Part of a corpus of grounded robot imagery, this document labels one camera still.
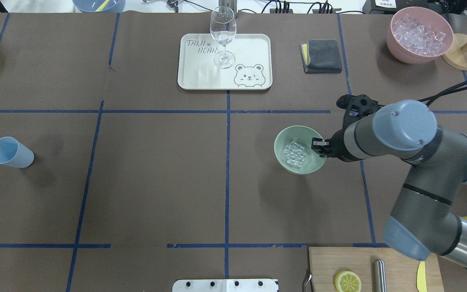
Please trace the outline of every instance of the wooden cutting board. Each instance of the wooden cutting board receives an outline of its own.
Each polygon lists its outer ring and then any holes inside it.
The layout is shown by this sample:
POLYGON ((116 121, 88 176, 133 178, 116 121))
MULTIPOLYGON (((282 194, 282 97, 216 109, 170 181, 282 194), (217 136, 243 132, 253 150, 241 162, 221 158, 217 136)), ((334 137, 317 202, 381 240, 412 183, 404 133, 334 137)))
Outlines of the wooden cutting board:
MULTIPOLYGON (((417 292, 416 277, 419 261, 388 247, 310 247, 309 265, 315 292, 336 291, 333 281, 341 271, 352 271, 362 281, 362 292, 374 291, 373 263, 385 262, 387 291, 417 292)), ((437 256, 426 260, 428 292, 443 292, 443 280, 437 256)))

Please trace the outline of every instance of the plastic cup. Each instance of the plastic cup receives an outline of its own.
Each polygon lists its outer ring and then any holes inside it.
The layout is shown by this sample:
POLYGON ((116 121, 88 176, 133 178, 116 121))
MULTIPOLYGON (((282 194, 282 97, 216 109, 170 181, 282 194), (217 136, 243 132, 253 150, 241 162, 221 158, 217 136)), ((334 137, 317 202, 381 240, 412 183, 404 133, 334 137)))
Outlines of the plastic cup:
POLYGON ((0 164, 18 168, 30 166, 34 153, 12 137, 0 138, 0 164))
POLYGON ((326 158, 320 157, 311 149, 311 139, 313 139, 313 137, 322 138, 317 131, 306 126, 291 126, 280 131, 280 133, 276 135, 273 144, 275 157, 280 165, 292 174, 310 174, 319 170, 326 162, 326 158), (301 167, 289 165, 282 159, 284 147, 293 141, 305 148, 306 160, 302 163, 301 167))

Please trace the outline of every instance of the white label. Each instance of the white label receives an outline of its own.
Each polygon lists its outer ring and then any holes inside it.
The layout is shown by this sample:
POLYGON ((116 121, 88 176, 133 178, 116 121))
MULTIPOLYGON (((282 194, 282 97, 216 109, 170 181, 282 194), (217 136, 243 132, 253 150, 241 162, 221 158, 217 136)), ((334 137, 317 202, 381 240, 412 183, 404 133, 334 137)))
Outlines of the white label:
POLYGON ((395 0, 376 0, 376 6, 385 8, 396 8, 395 0))

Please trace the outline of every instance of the pink bowl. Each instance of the pink bowl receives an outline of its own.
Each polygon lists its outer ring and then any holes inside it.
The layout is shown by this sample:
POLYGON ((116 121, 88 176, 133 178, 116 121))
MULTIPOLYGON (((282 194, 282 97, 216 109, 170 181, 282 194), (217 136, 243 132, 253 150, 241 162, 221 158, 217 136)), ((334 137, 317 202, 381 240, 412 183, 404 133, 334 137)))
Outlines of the pink bowl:
POLYGON ((396 14, 392 17, 392 20, 387 30, 387 46, 390 52, 396 57, 399 61, 402 61, 407 64, 423 64, 437 59, 441 55, 444 55, 452 46, 454 41, 454 32, 450 24, 444 19, 441 15, 437 14, 435 11, 426 9, 423 7, 407 7, 403 8, 400 11, 397 11, 396 14), (425 26, 431 26, 432 30, 437 32, 443 32, 446 34, 446 38, 443 43, 446 46, 446 49, 443 50, 437 56, 423 56, 410 52, 403 45, 397 41, 392 33, 392 27, 394 24, 402 19, 405 14, 411 15, 412 17, 417 18, 419 22, 425 26))

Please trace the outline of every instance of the metal plate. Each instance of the metal plate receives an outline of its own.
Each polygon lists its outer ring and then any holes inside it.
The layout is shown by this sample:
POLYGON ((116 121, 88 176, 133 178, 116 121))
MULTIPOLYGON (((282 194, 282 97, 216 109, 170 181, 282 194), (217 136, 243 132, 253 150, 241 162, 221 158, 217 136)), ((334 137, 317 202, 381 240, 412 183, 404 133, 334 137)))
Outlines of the metal plate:
POLYGON ((172 292, 278 292, 276 279, 178 280, 172 292))

